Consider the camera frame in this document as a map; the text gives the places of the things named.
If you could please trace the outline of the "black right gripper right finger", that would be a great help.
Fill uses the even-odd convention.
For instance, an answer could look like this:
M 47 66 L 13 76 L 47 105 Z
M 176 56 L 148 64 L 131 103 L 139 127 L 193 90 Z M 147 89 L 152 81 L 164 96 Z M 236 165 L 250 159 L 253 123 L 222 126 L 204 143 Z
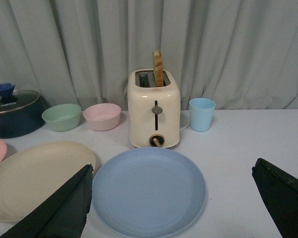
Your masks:
M 281 236 L 298 238 L 298 179 L 262 158 L 252 177 Z

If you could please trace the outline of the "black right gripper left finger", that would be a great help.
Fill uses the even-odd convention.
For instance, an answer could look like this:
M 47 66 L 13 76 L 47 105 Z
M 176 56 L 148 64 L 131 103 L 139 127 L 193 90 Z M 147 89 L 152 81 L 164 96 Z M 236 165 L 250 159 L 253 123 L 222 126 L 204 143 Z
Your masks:
M 92 198 L 92 165 L 85 165 L 2 238 L 79 238 Z

